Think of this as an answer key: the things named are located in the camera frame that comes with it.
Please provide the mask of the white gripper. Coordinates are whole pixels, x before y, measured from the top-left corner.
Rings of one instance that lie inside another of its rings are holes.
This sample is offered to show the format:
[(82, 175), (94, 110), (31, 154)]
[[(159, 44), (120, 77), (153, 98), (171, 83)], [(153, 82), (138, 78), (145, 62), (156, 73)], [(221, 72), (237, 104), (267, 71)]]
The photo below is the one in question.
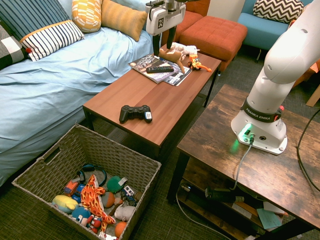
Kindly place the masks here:
[(149, 11), (146, 22), (146, 31), (152, 37), (153, 53), (159, 56), (162, 32), (168, 30), (166, 47), (169, 50), (172, 47), (176, 35), (177, 25), (180, 24), (186, 12), (186, 6), (180, 5), (176, 10), (169, 11), (164, 5), (154, 7)]

